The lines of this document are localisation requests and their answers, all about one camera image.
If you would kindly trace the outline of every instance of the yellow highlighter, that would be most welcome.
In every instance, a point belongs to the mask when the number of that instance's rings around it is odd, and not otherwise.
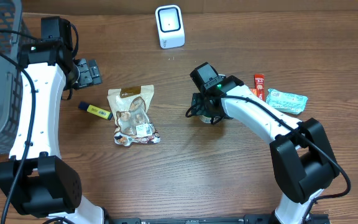
[[[85,103],[84,101],[81,101],[80,105],[78,105],[78,109],[85,110],[91,114],[95,114],[96,116],[99,116],[104,119],[111,120],[111,118],[112,118],[111,112],[108,112],[108,111],[105,111],[104,109],[90,105],[89,103]]]

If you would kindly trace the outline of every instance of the packaged food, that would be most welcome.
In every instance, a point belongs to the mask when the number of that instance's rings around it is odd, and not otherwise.
[[[265,75],[255,74],[255,89],[259,99],[265,101]]]
[[[268,89],[266,103],[281,112],[300,114],[305,110],[307,96],[296,95],[294,93],[284,93],[275,89]]]
[[[133,142],[160,142],[160,135],[146,113],[153,95],[153,85],[109,90],[107,99],[118,127],[114,132],[116,144],[130,146]]]

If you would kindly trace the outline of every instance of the cookie package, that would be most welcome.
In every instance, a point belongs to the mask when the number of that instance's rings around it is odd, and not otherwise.
[[[154,86],[134,86],[108,91],[107,99],[118,127],[114,142],[124,146],[134,143],[157,144],[160,135],[147,116]]]

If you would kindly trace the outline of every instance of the wooden table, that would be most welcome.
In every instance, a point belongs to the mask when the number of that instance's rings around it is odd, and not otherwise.
[[[211,126],[185,118],[197,91],[189,74],[209,62],[246,85],[264,73],[267,88],[309,97],[299,118],[324,125],[353,186],[313,211],[332,223],[358,223],[358,11],[185,14],[186,44],[170,50],[159,47],[154,15],[65,18],[80,33],[78,57],[97,60],[103,84],[61,103],[60,151],[83,194],[113,217],[243,216],[278,205],[268,145],[238,121]],[[40,18],[25,21],[39,37]],[[117,146],[112,121],[77,109],[86,101],[109,110],[109,89],[149,84],[158,145]],[[345,186],[339,177],[325,193]],[[0,190],[0,216],[5,199]],[[7,222],[42,221],[11,207]]]

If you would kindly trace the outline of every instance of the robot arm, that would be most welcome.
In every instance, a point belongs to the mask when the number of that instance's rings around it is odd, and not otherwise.
[[[238,78],[218,75],[208,63],[195,68],[190,77],[200,90],[200,93],[193,94],[189,109],[192,116],[205,115],[212,121],[217,117],[238,119],[270,145],[275,179],[283,191],[271,221],[300,224],[311,200],[339,175],[325,157],[297,135],[306,136],[335,161],[322,125],[313,118],[302,123],[277,111],[257,98]],[[300,147],[309,147],[309,152],[299,157],[296,150]]]
[[[229,90],[227,95],[248,97],[251,100],[257,101],[262,106],[271,111],[274,115],[284,120],[284,122],[286,122],[292,128],[295,129],[298,127],[298,123],[300,122],[299,119],[292,118],[272,108],[270,105],[256,97],[249,90],[248,86],[236,86]],[[277,135],[286,135],[290,132],[290,130],[280,125],[266,112],[252,103],[230,98],[222,98],[221,102],[224,112],[229,117],[237,119],[241,123],[245,124],[267,144],[270,144],[272,141],[274,141]]]
[[[32,111],[32,92],[22,73],[20,122],[9,161],[0,162],[0,188],[8,196],[15,175],[20,176],[10,202],[21,215],[108,224],[107,212],[82,195],[80,176],[61,160],[58,148],[62,92],[101,83],[96,62],[73,59],[68,21],[59,17],[44,18],[42,36],[46,38],[23,45],[19,57],[20,66],[25,68],[36,89],[29,153],[26,158],[22,157]],[[18,171],[21,161],[24,166]],[[30,176],[35,170],[38,176]]]

